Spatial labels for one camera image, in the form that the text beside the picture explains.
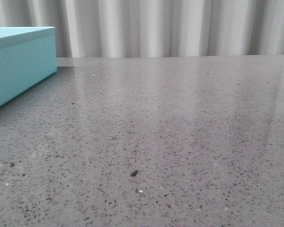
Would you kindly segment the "grey pleated curtain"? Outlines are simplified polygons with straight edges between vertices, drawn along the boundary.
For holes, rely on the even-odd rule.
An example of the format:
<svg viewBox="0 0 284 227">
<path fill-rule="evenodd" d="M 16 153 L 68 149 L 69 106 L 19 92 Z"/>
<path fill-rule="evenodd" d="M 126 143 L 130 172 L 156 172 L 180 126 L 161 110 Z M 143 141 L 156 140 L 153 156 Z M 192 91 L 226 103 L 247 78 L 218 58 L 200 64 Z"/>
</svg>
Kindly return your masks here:
<svg viewBox="0 0 284 227">
<path fill-rule="evenodd" d="M 284 0 L 0 0 L 0 27 L 53 26 L 58 57 L 284 54 Z"/>
</svg>

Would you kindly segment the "turquoise blue storage box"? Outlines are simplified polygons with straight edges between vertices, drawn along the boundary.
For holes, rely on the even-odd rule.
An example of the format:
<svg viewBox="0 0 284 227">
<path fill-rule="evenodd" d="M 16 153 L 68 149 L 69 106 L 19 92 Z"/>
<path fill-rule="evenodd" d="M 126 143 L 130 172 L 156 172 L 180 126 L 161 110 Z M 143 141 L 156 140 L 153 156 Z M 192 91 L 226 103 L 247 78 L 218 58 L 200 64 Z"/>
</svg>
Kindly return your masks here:
<svg viewBox="0 0 284 227">
<path fill-rule="evenodd" d="M 56 71 L 55 27 L 0 27 L 0 106 Z"/>
</svg>

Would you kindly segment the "small black debris piece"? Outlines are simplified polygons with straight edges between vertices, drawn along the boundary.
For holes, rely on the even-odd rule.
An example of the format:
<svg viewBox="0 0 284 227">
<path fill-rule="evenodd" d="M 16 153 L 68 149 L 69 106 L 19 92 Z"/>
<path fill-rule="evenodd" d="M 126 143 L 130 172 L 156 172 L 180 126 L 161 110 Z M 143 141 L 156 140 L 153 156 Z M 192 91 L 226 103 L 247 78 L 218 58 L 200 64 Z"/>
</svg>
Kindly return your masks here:
<svg viewBox="0 0 284 227">
<path fill-rule="evenodd" d="M 133 172 L 130 174 L 130 176 L 131 176 L 131 177 L 135 177 L 137 174 L 138 174 L 138 170 L 135 170 L 135 171 L 133 171 Z"/>
</svg>

